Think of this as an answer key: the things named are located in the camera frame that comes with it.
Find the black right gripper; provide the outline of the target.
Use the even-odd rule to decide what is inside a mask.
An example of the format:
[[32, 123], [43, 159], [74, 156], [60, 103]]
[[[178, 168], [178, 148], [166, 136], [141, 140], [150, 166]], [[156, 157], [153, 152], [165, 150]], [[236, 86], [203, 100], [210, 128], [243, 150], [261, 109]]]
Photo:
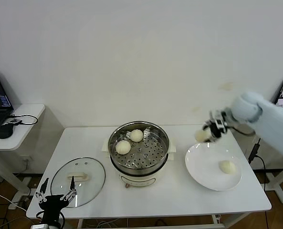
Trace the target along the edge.
[[222, 110], [210, 111], [210, 120], [207, 120], [202, 130], [205, 132], [204, 142], [216, 142], [221, 138], [221, 133], [227, 133], [226, 112]]

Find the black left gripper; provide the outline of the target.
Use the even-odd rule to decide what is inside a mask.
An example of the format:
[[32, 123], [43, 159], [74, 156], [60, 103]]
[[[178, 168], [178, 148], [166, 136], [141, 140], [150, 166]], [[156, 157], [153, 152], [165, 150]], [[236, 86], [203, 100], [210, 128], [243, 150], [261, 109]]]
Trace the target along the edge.
[[49, 178], [46, 178], [46, 180], [42, 183], [39, 192], [35, 192], [39, 201], [39, 207], [43, 210], [41, 223], [47, 225], [60, 225], [59, 218], [62, 217], [64, 224], [65, 217], [62, 213], [62, 209], [66, 207], [67, 201], [71, 202], [77, 195], [74, 176], [72, 176], [70, 189], [67, 193], [45, 197], [48, 181]]

